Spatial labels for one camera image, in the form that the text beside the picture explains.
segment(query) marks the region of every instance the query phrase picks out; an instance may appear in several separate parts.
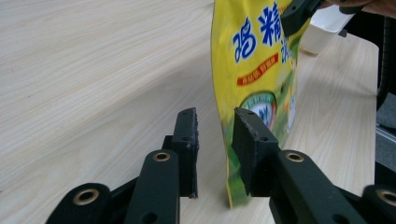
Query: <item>wooden table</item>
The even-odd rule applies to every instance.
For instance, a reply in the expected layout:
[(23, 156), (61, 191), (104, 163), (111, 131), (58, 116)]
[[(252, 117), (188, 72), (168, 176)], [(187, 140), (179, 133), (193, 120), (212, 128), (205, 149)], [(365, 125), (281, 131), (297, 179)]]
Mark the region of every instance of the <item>wooden table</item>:
[[(0, 222), (43, 223), (70, 189), (114, 189), (195, 106), (199, 198), (181, 223), (272, 222), (268, 200), (230, 210), (210, 68), (212, 1), (0, 1)], [(377, 48), (337, 36), (301, 53), (286, 148), (337, 186), (374, 183)]]

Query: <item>yellow bag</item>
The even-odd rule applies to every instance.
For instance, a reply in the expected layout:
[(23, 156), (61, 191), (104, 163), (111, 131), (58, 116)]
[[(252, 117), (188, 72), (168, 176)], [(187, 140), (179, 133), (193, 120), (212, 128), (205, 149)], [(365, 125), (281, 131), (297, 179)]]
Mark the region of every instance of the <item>yellow bag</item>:
[(283, 147), (296, 105), (298, 46), (303, 28), (289, 38), (280, 14), (290, 0), (215, 0), (211, 50), (213, 82), (227, 153), (230, 206), (248, 197), (231, 147), (233, 110), (255, 112)]

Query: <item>white plastic box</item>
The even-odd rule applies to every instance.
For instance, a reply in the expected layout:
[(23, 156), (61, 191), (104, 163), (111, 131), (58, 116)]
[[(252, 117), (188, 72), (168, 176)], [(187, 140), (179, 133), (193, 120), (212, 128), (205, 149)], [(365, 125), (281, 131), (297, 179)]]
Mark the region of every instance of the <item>white plastic box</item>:
[(313, 54), (321, 53), (353, 16), (342, 14), (338, 6), (319, 9), (303, 34), (300, 49)]

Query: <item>yellow package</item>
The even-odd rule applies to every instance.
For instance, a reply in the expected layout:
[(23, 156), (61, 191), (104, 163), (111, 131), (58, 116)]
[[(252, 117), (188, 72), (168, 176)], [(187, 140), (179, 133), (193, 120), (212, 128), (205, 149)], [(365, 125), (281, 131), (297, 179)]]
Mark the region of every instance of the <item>yellow package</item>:
[(296, 113), (298, 46), (303, 28), (285, 37), (279, 16), (290, 0), (215, 0), (211, 50), (213, 82), (227, 153), (230, 206), (248, 196), (231, 147), (233, 110), (255, 112), (283, 147)]

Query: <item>round logo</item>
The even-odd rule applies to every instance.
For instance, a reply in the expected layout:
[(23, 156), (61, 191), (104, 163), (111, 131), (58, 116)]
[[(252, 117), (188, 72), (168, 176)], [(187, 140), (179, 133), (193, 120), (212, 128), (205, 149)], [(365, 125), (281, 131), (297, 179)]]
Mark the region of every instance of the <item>round logo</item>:
[(256, 113), (270, 130), (274, 127), (276, 116), (276, 98), (269, 91), (249, 95), (241, 104), (242, 108)]

